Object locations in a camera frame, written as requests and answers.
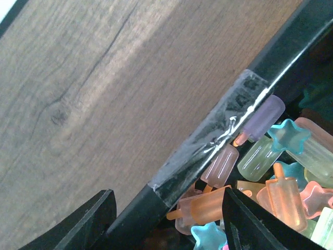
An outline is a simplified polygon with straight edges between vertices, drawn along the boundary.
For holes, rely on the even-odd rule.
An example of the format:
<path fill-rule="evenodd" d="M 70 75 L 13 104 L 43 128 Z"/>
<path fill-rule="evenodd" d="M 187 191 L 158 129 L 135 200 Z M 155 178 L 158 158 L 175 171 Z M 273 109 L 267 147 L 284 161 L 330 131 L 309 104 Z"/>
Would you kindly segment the pale green popsicle candy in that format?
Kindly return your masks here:
<path fill-rule="evenodd" d="M 237 165 L 239 173 L 248 181 L 259 181 L 279 158 L 282 152 L 272 150 L 273 140 L 267 136 L 248 150 Z"/>

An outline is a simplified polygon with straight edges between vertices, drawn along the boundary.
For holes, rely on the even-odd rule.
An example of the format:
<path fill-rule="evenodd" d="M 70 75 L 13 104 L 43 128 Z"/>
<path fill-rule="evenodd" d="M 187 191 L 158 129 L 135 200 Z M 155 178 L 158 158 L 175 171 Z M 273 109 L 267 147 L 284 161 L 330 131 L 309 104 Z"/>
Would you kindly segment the pink star candy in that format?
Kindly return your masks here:
<path fill-rule="evenodd" d="M 332 209 L 332 189 L 322 188 L 316 181 L 310 181 L 300 196 L 307 219 L 319 216 L 324 207 Z"/>

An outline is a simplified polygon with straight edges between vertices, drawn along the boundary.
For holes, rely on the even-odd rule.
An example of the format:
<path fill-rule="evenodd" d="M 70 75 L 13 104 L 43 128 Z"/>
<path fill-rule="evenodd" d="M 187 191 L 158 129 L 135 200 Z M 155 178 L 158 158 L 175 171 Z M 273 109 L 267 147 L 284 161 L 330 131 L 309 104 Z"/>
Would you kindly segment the orange popsicle candy lying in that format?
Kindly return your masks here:
<path fill-rule="evenodd" d="M 184 225 L 205 225 L 223 218 L 222 204 L 226 188 L 179 200 L 179 209 L 167 213 L 168 220 L 182 218 Z"/>

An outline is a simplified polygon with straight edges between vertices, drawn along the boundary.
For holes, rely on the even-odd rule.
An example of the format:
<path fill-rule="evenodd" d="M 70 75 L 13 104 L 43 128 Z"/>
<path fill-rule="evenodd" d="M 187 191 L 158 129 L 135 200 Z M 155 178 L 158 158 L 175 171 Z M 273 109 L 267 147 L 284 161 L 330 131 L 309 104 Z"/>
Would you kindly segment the pink popsicle candy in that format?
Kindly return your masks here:
<path fill-rule="evenodd" d="M 200 179 L 206 183 L 203 193 L 211 192 L 213 188 L 222 188 L 237 159 L 239 151 L 232 145 L 227 145 L 218 157 L 203 172 Z"/>

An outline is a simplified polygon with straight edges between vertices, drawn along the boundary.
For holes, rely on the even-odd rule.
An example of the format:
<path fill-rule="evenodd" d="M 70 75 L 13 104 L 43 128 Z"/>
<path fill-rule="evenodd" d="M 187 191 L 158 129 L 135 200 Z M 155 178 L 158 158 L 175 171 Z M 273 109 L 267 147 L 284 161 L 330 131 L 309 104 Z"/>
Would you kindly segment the black bin with popsicle candies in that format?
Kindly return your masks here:
<path fill-rule="evenodd" d="M 99 249 L 131 249 L 161 221 L 332 24 L 332 1 L 304 1 L 198 128 L 106 231 Z"/>

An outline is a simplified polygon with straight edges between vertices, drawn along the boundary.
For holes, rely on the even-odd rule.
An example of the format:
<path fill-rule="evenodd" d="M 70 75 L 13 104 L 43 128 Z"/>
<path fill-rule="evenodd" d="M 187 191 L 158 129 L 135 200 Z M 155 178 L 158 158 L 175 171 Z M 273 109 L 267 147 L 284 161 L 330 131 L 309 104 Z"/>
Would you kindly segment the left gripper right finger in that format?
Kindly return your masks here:
<path fill-rule="evenodd" d="M 323 249 L 238 189 L 226 188 L 223 219 L 229 249 Z"/>

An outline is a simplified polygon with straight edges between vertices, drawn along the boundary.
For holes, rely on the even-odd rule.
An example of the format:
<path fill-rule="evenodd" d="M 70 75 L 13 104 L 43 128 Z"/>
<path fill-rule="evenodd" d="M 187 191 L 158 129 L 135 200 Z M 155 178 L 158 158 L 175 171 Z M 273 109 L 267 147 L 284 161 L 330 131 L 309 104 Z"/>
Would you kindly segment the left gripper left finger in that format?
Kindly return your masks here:
<path fill-rule="evenodd" d="M 56 226 L 21 249 L 90 249 L 115 219 L 114 191 L 101 190 Z"/>

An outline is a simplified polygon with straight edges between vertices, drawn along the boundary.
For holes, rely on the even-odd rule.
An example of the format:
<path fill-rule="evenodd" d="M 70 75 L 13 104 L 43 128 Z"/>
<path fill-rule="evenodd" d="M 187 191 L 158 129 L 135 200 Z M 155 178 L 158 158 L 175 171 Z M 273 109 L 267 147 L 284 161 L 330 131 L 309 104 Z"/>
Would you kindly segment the clear adhesive tape strip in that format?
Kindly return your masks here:
<path fill-rule="evenodd" d="M 270 95 L 273 84 L 244 70 L 148 183 L 170 210 Z"/>

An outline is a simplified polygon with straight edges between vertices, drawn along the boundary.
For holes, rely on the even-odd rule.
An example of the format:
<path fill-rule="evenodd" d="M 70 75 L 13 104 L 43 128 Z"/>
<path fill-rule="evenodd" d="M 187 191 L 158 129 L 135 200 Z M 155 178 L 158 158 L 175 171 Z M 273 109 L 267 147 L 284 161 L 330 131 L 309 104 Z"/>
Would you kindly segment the blue star candy lower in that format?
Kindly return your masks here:
<path fill-rule="evenodd" d="M 215 222 L 192 226 L 191 234 L 196 241 L 194 249 L 222 249 L 227 244 L 226 234 Z"/>

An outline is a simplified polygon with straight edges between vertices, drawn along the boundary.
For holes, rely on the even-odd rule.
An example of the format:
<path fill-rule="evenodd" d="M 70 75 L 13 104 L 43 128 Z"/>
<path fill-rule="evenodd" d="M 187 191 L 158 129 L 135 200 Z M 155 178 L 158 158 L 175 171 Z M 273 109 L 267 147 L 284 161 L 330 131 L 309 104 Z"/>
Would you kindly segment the blue star candy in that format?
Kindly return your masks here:
<path fill-rule="evenodd" d="M 285 119 L 281 124 L 275 124 L 267 131 L 272 143 L 272 151 L 290 151 L 302 154 L 304 142 L 311 137 L 308 129 L 301 128 L 291 119 Z"/>
<path fill-rule="evenodd" d="M 215 222 L 192 226 L 191 234 L 196 241 L 194 249 L 222 249 L 227 244 L 226 234 Z"/>

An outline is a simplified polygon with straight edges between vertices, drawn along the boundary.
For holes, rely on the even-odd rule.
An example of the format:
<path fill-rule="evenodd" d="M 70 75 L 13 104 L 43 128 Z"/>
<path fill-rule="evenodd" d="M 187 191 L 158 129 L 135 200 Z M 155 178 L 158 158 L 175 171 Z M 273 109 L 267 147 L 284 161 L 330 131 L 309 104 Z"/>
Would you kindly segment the purple popsicle candy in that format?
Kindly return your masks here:
<path fill-rule="evenodd" d="M 242 132 L 234 139 L 233 146 L 239 147 L 246 140 L 260 140 L 283 114 L 285 108 L 284 102 L 278 96 L 271 95 L 245 124 Z"/>

